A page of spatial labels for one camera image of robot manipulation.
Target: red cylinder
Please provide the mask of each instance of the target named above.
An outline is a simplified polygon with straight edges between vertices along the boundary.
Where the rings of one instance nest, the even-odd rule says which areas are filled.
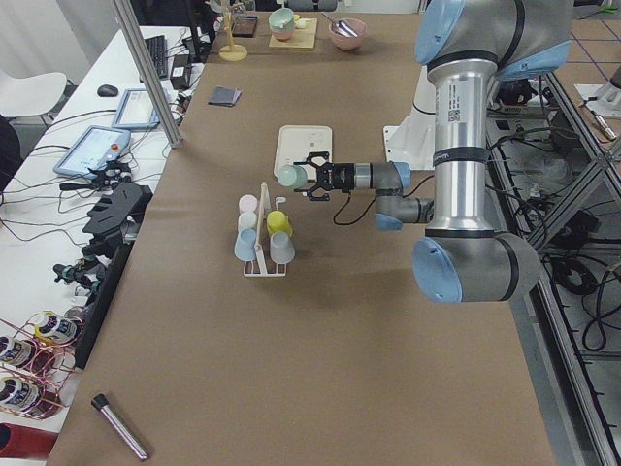
[[[57,437],[48,430],[0,423],[0,458],[48,459]]]

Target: computer mouse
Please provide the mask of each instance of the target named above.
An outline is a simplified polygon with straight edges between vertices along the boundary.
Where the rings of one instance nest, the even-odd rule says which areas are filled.
[[[97,95],[100,97],[116,97],[118,95],[118,87],[112,84],[100,85],[97,89]]]

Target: blue joint cap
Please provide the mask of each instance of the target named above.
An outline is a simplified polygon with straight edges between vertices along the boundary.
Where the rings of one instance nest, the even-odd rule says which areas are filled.
[[[408,187],[411,184],[411,169],[406,162],[392,162],[395,164],[399,178],[401,178],[401,185]]]
[[[414,244],[411,267],[418,287],[437,303],[461,303],[462,284],[446,251],[431,238],[421,238]]]
[[[376,228],[380,231],[400,231],[404,228],[404,223],[393,216],[376,214]]]
[[[466,0],[444,0],[429,5],[416,37],[418,63],[426,65],[436,58],[455,29],[465,5]]]
[[[551,73],[567,61],[571,44],[571,41],[566,41],[511,63],[496,73],[496,78],[500,81],[516,81]]]

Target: bottle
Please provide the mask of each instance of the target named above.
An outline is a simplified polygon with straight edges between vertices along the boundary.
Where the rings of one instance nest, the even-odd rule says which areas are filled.
[[[60,409],[58,395],[44,386],[17,377],[0,380],[0,406],[36,419],[46,419]]]
[[[54,355],[44,349],[37,349],[34,342],[12,337],[0,337],[0,361],[18,369],[41,375],[51,367]]]
[[[48,344],[67,345],[80,334],[81,326],[74,320],[51,312],[40,313],[32,320],[35,336]]]

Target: white table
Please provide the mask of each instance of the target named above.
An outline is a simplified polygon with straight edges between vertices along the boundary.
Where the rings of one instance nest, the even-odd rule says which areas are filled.
[[[180,44],[180,39],[189,36],[186,27],[142,27],[145,38],[164,34],[167,47]],[[182,48],[170,50],[170,55],[182,52]],[[204,65],[194,64],[191,82],[196,84]],[[112,84],[119,89],[117,97],[99,97],[97,88],[101,84]],[[169,80],[162,85],[177,97]],[[118,31],[97,62],[90,69],[74,95],[58,115],[57,121],[98,110],[116,109],[123,90],[126,88],[144,87],[139,81],[138,70],[127,48],[121,31]],[[71,146],[84,130],[90,125],[110,126],[114,113],[100,113],[81,116],[60,122],[51,127],[41,139],[37,147],[47,145]],[[130,161],[132,178],[136,183],[147,184],[154,192],[166,164],[170,146],[164,132],[156,129],[148,134],[132,134],[133,159],[126,156],[123,160]],[[16,178],[5,189],[5,205],[0,206],[0,217],[7,221],[29,223],[65,224],[64,226],[31,226],[9,223],[9,227],[21,238],[32,238],[46,231],[62,228],[73,241],[78,244],[88,242],[90,235],[81,232],[88,221],[85,217],[92,204],[102,193],[88,190],[80,191],[81,198],[74,191],[63,194],[61,211],[58,212],[58,183],[43,185],[24,190],[25,183],[29,186],[45,183],[55,178],[52,172],[54,164],[62,157],[65,150],[48,148],[34,151],[23,163]],[[0,280],[0,317],[20,326],[32,315],[41,311],[54,311],[63,315],[74,305],[82,304],[83,298],[76,298],[77,286],[73,283],[65,285],[55,283],[52,266],[56,263],[73,264],[82,257],[81,247],[74,245],[69,237],[62,232],[46,234],[30,242],[16,239],[7,229],[0,226],[0,266],[3,277]],[[14,330],[0,322],[0,336],[13,335]],[[78,385],[79,375],[68,384],[61,395],[64,404],[69,405],[73,392]],[[62,427],[67,410],[43,420],[30,420],[23,417],[0,413],[0,422],[28,425],[41,429],[59,431]],[[40,461],[13,460],[15,466],[42,464]]]

